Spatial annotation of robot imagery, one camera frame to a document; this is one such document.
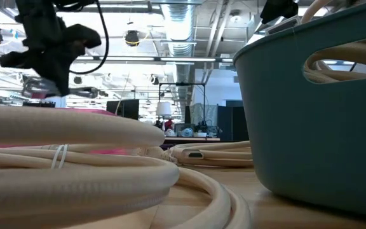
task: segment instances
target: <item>black cabinet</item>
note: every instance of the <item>black cabinet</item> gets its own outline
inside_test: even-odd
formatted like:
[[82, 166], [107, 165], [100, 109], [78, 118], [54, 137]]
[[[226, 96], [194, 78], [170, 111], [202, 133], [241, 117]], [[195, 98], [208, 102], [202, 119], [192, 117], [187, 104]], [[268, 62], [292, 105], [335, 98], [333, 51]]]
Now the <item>black cabinet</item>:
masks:
[[239, 102], [227, 105], [233, 106], [219, 106], [217, 111], [217, 125], [222, 130], [219, 134], [221, 141], [248, 141], [244, 107], [239, 106]]

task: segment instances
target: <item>blue object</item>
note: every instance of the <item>blue object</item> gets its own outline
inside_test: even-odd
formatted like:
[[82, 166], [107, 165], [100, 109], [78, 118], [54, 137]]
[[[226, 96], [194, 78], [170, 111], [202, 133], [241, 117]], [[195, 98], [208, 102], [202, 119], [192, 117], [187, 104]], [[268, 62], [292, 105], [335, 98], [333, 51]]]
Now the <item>blue object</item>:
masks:
[[361, 39], [366, 3], [236, 54], [255, 171], [272, 192], [366, 215], [366, 79], [315, 84], [302, 72], [314, 52]]
[[18, 32], [14, 31], [13, 29], [10, 30], [10, 33], [15, 37], [15, 39], [18, 39]]
[[181, 135], [182, 135], [182, 137], [192, 137], [193, 130], [191, 128], [185, 128], [184, 130], [182, 130]]

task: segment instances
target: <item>beige hose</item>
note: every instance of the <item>beige hose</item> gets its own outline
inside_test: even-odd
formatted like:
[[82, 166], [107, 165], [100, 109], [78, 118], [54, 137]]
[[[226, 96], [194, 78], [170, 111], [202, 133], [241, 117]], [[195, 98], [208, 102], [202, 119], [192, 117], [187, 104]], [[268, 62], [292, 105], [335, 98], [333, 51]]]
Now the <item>beige hose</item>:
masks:
[[163, 141], [158, 128], [120, 117], [0, 107], [0, 144], [71, 143], [61, 169], [50, 169], [57, 145], [0, 148], [0, 228], [61, 228], [139, 211], [176, 182], [201, 188], [212, 202], [175, 228], [250, 228], [244, 199], [204, 174], [156, 158], [80, 153], [114, 146], [138, 153]]
[[181, 164], [222, 167], [253, 166], [250, 142], [181, 144], [170, 149]]
[[[315, 13], [323, 8], [331, 0], [316, 0], [303, 15], [301, 22], [309, 22]], [[315, 83], [334, 83], [345, 80], [365, 79], [366, 74], [350, 73], [343, 71], [331, 71], [331, 68], [324, 63], [324, 59], [336, 59], [366, 64], [366, 40], [327, 48], [314, 53], [304, 65], [304, 74]]]

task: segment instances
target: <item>table surface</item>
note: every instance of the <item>table surface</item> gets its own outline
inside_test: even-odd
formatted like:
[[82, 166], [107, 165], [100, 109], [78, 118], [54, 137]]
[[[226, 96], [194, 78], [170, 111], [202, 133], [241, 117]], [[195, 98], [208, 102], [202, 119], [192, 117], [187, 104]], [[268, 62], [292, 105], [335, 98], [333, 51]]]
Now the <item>table surface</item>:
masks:
[[218, 137], [165, 137], [165, 140], [179, 141], [219, 141]]
[[[366, 229], [366, 219], [301, 204], [273, 195], [258, 181], [253, 169], [191, 167], [241, 194], [251, 210], [256, 229]], [[174, 186], [160, 205], [117, 218], [73, 226], [68, 229], [163, 229], [183, 223], [210, 203], [206, 194]]]

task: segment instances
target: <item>zip tie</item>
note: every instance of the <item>zip tie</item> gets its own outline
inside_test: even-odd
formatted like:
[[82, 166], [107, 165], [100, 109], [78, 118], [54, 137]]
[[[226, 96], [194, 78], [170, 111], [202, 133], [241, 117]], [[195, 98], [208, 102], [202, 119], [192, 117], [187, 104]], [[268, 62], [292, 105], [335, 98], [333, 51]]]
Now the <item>zip tie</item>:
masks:
[[62, 149], [63, 149], [63, 154], [62, 154], [62, 159], [60, 160], [60, 164], [58, 165], [58, 169], [61, 169], [63, 167], [63, 164], [64, 164], [64, 160], [66, 158], [66, 153], [67, 153], [67, 148], [68, 147], [69, 147], [68, 144], [64, 144], [64, 145], [60, 145], [57, 148], [56, 153], [55, 153], [55, 156], [53, 157], [53, 161], [51, 163], [51, 167], [50, 167], [51, 169], [54, 169], [55, 168], [58, 155], [60, 154], [60, 152], [62, 151]]

